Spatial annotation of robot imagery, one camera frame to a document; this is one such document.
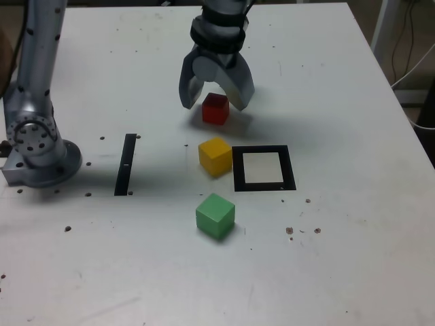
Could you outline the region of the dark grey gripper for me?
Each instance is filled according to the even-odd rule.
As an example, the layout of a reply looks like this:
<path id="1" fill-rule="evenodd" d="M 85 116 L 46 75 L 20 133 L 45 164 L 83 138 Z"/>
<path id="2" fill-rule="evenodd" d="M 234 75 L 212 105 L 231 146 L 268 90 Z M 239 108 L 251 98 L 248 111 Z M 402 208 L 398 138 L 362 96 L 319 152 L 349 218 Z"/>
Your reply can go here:
<path id="1" fill-rule="evenodd" d="M 249 66 L 238 52 L 223 54 L 195 46 L 184 58 L 179 78 L 183 107 L 193 107 L 207 82 L 216 83 L 239 111 L 248 106 L 255 92 Z"/>

